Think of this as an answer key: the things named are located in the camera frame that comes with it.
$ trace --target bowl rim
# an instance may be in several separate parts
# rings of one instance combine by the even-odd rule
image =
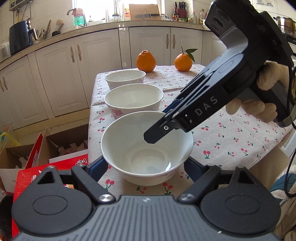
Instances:
[[[159,90],[162,92],[162,97],[161,97],[158,101],[156,101],[156,102],[154,102],[154,103],[152,103],[152,104],[143,105],[143,106],[138,106],[138,107],[119,107],[119,106],[111,105],[111,104],[109,104],[109,103],[106,101],[106,96],[107,96],[111,91],[116,90],[116,89],[118,89],[118,88],[123,88],[124,86],[128,86],[128,85],[142,85],[142,86],[143,86],[143,85],[149,85],[149,86],[153,86],[153,87],[159,89]],[[162,90],[161,88],[155,86],[155,85],[144,84],[144,83],[134,83],[134,84],[128,84],[128,85],[121,85],[121,86],[118,86],[118,87],[116,87],[116,88],[110,90],[107,94],[105,94],[105,96],[104,96],[104,102],[105,102],[108,106],[110,106],[110,107],[112,107],[112,108],[117,108],[117,109],[119,108],[119,109],[123,109],[123,110],[132,110],[132,109],[136,109],[136,108],[145,108],[145,107],[148,107],[148,106],[154,105],[154,104],[158,103],[159,101],[161,101],[161,100],[163,99],[163,97],[164,97],[164,92],[163,92],[163,90]]]
[[[118,80],[118,81],[115,80],[115,81],[114,81],[114,80],[107,80],[107,79],[106,79],[107,76],[109,76],[109,75],[111,75],[111,74],[114,74],[114,73],[121,72],[121,71],[139,71],[139,72],[144,73],[144,75],[141,76],[141,77],[135,78],[135,79],[130,79],[130,80]],[[133,80],[136,80],[136,79],[139,79],[139,78],[143,78],[143,77],[145,77],[145,76],[146,76],[146,72],[144,72],[144,71],[142,71],[142,70],[138,70],[138,69],[121,69],[121,70],[117,70],[117,71],[114,71],[114,72],[112,72],[112,73],[107,74],[107,75],[105,76],[105,80],[106,80],[106,81],[109,81],[109,82],[119,83],[119,82],[133,81]]]
[[[137,111],[137,112],[129,113],[129,114],[127,114],[127,115],[132,115],[132,114],[139,113],[139,112],[157,112],[157,113],[164,113],[164,112],[160,112],[160,111],[145,110],[145,111]],[[121,119],[121,118],[123,118],[123,117],[125,117],[125,116],[127,116],[127,115],[124,115],[124,116],[119,117],[119,118],[116,119],[114,122],[118,121],[119,119]],[[103,151],[103,148],[102,148],[103,137],[104,137],[104,135],[105,135],[107,129],[108,129],[108,128],[109,128],[114,122],[112,122],[112,123],[111,123],[111,124],[105,129],[105,131],[104,131],[104,133],[103,133],[103,135],[102,135],[102,138],[101,138],[101,145],[100,145],[100,147],[101,147],[101,152],[102,152],[102,155],[103,155],[105,161],[106,161],[111,167],[115,168],[115,169],[118,170],[119,172],[122,172],[122,173],[124,173],[124,174],[126,174],[126,175],[130,175],[130,176],[133,176],[133,177],[158,177],[158,176],[161,176],[161,175],[163,175],[163,174],[167,174],[167,173],[170,173],[170,172],[176,170],[177,168],[179,168],[179,167],[180,167],[180,166],[181,166],[181,165],[182,165],[182,164],[188,159],[188,157],[187,157],[187,159],[186,159],[185,161],[180,162],[178,165],[174,166],[173,168],[171,168],[171,169],[169,169],[169,170],[167,170],[167,171],[163,171],[163,172],[159,172],[159,173],[155,173],[155,174],[137,174],[137,173],[131,173],[131,172],[127,172],[127,171],[125,171],[125,170],[122,170],[122,169],[120,169],[119,167],[117,167],[116,165],[110,163],[110,161],[105,157],[105,154],[104,154],[104,151]],[[189,133],[191,134],[190,136],[191,136],[191,142],[192,142],[192,145],[191,145],[191,151],[190,151],[190,154],[191,154],[192,149],[193,149],[193,135],[192,135],[191,132],[189,132]]]

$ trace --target white bowl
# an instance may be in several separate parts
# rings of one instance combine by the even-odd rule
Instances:
[[[163,91],[154,85],[129,84],[109,91],[104,101],[117,119],[143,110],[158,111],[162,98]]]
[[[110,90],[128,84],[143,83],[146,73],[141,70],[120,70],[106,75],[105,80]]]
[[[165,115],[140,111],[120,117],[104,131],[101,150],[106,162],[127,181],[141,186],[163,183],[176,174],[193,147],[191,132],[172,130],[155,144],[144,132]]]

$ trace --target hand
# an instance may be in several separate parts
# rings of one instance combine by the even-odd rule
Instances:
[[[267,91],[271,89],[277,81],[288,90],[289,68],[276,62],[266,62],[265,67],[259,73],[257,79],[259,89]],[[268,123],[277,117],[276,105],[274,103],[263,103],[260,100],[254,99],[241,101],[235,98],[226,105],[226,112],[233,115],[238,111],[241,105],[247,114],[253,115],[263,122]]]

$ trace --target pot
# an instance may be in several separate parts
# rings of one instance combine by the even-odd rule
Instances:
[[[277,20],[278,27],[284,34],[288,34],[294,38],[296,38],[296,22],[294,22],[291,18],[285,17],[274,17]]]

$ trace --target black air fryer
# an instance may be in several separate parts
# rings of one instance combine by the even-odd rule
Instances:
[[[10,54],[15,55],[25,48],[33,45],[32,35],[38,40],[36,31],[31,29],[30,21],[21,21],[11,26],[9,29]]]

